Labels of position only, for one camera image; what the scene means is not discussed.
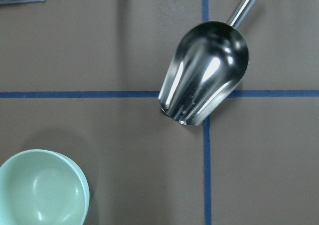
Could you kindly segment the steel metal scoop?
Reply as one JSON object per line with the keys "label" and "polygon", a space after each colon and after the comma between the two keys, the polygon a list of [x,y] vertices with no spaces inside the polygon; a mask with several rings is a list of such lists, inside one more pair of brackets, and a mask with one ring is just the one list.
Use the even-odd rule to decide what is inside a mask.
{"label": "steel metal scoop", "polygon": [[227,22],[203,22],[182,38],[158,96],[164,114],[200,125],[240,84],[249,49],[238,28],[255,2],[241,0]]}

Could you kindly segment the mint green bowl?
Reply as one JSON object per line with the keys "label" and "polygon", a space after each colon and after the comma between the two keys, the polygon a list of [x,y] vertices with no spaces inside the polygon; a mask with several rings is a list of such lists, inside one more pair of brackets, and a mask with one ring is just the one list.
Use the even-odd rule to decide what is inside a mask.
{"label": "mint green bowl", "polygon": [[26,150],[0,167],[2,225],[82,225],[89,203],[83,171],[63,154]]}

